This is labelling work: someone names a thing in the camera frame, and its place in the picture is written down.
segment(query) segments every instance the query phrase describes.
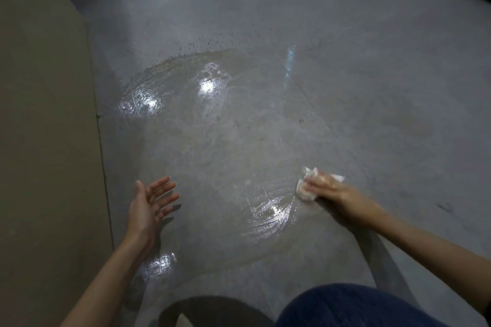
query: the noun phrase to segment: forearm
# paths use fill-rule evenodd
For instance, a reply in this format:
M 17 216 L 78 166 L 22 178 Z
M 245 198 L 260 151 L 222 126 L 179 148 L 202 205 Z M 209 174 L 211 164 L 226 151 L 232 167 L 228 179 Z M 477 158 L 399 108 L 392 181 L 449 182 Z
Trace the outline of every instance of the forearm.
M 141 245 L 124 241 L 90 283 L 61 327 L 107 327 L 139 265 Z
M 491 301 L 491 261 L 389 214 L 371 227 L 444 281 L 481 314 Z

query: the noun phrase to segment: person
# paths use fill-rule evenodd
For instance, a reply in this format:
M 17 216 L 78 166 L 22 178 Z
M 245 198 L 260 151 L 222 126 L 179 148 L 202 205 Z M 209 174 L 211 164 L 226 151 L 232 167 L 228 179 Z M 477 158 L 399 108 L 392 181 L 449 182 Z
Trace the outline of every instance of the person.
M 358 190 L 320 173 L 306 179 L 306 190 L 325 198 L 348 221 L 373 230 L 410 255 L 467 301 L 490 323 L 491 261 L 432 233 L 413 227 L 384 211 Z M 103 266 L 61 327 L 107 327 L 118 311 L 126 287 L 155 240 L 156 224 L 172 211 L 179 194 L 170 192 L 170 177 L 147 187 L 136 182 L 128 229 L 120 246 Z M 374 288 L 331 284 L 308 290 L 280 314 L 277 327 L 420 326 L 443 327 L 405 301 Z

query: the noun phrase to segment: blue jeans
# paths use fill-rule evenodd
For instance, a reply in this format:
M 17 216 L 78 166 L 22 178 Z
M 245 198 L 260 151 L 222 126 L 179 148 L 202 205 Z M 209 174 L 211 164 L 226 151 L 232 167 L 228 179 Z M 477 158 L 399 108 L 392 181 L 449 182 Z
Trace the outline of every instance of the blue jeans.
M 275 327 L 448 327 L 375 288 L 330 284 L 312 288 L 281 312 Z

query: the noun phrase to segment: person's left hand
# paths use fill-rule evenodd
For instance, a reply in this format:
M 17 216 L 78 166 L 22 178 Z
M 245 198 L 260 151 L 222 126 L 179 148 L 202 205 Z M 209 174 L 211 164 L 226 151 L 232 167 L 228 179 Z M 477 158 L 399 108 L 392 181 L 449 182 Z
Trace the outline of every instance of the person's left hand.
M 179 194 L 171 194 L 161 199 L 159 196 L 170 192 L 176 187 L 175 182 L 169 182 L 166 176 L 145 187 L 141 181 L 135 182 L 137 196 L 131 202 L 128 219 L 128 229 L 124 242 L 137 243 L 141 246 L 140 256 L 143 260 L 155 243 L 156 224 L 172 212 L 170 203 L 179 199 Z

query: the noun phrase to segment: person's right arm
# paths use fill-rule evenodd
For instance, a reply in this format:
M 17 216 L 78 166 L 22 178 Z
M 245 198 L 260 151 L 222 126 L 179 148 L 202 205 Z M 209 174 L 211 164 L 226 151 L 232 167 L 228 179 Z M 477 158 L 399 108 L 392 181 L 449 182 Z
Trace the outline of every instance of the person's right arm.
M 391 216 L 376 202 L 330 175 L 307 179 L 305 189 L 332 201 L 355 224 L 387 238 L 484 314 L 491 301 L 491 260 Z

